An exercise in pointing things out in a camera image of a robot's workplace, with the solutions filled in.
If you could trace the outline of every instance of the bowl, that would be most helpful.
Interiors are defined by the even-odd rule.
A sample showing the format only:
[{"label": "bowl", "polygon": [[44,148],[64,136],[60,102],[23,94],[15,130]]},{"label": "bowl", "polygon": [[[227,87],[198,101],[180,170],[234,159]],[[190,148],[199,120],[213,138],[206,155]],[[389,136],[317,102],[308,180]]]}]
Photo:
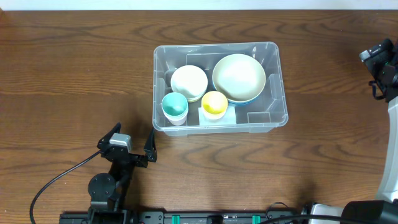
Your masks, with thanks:
[{"label": "bowl", "polygon": [[163,97],[162,110],[173,125],[180,126],[187,120],[188,101],[181,93],[169,93]]},{"label": "bowl", "polygon": [[192,103],[205,94],[208,81],[206,73],[202,69],[193,65],[185,65],[174,72],[170,85],[173,92],[181,93],[189,103]]},{"label": "bowl", "polygon": [[261,64],[244,54],[222,58],[213,70],[213,86],[237,105],[250,103],[266,85],[266,73]]},{"label": "bowl", "polygon": [[210,91],[201,99],[203,115],[208,119],[220,119],[224,116],[228,107],[228,100],[224,94],[218,91]]}]

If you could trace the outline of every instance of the wood grain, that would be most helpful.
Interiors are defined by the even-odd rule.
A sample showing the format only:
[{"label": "wood grain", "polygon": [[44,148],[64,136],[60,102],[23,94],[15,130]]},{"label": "wood grain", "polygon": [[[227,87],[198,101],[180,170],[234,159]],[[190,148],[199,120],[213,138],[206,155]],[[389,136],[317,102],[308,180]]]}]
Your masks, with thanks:
[{"label": "wood grain", "polygon": [[[273,41],[289,122],[270,133],[168,137],[136,169],[127,207],[264,210],[276,201],[371,200],[384,169],[387,104],[358,55],[398,38],[396,11],[6,12],[0,22],[0,223],[28,223],[50,179],[120,121],[135,152],[152,127],[153,51],[165,44]],[[90,206],[100,157],[40,196],[37,223]]]}]

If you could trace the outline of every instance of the green tape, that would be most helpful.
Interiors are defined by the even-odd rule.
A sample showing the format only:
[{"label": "green tape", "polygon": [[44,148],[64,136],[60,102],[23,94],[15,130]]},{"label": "green tape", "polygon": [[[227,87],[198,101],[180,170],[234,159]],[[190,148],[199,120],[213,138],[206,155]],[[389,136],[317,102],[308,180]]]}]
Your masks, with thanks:
[{"label": "green tape", "polygon": [[253,215],[252,224],[259,224],[261,222],[261,217],[259,215]]},{"label": "green tape", "polygon": [[180,216],[179,215],[172,216],[172,224],[180,224]]}]

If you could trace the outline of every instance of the gray plastic container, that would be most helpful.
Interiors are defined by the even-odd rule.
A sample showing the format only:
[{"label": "gray plastic container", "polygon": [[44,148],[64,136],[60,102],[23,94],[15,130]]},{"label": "gray plastic container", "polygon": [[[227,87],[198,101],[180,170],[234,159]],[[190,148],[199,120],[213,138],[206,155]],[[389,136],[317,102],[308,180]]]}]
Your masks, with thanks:
[{"label": "gray plastic container", "polygon": [[[266,72],[266,86],[250,104],[234,106],[236,124],[203,124],[199,121],[198,108],[201,99],[189,103],[187,121],[174,126],[162,111],[163,97],[172,92],[170,79],[181,66],[194,65],[203,69],[208,78],[207,91],[213,91],[213,69],[223,57],[231,54],[246,54],[255,58]],[[154,102],[152,123],[156,130],[169,136],[210,133],[266,133],[287,123],[284,82],[280,67],[279,49],[273,42],[207,44],[207,45],[166,45],[154,51]]]}]

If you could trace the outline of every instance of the white bowl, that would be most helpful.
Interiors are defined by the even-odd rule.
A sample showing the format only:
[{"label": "white bowl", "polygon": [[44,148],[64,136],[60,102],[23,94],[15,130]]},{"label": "white bowl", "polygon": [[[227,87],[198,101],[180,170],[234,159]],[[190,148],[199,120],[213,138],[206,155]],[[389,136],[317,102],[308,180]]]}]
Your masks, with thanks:
[{"label": "white bowl", "polygon": [[206,92],[206,73],[199,67],[185,65],[177,69],[170,81],[173,92],[181,93],[189,103],[199,100]]},{"label": "white bowl", "polygon": [[213,85],[230,103],[245,104],[260,95],[266,85],[266,73],[256,59],[233,54],[216,64]]}]

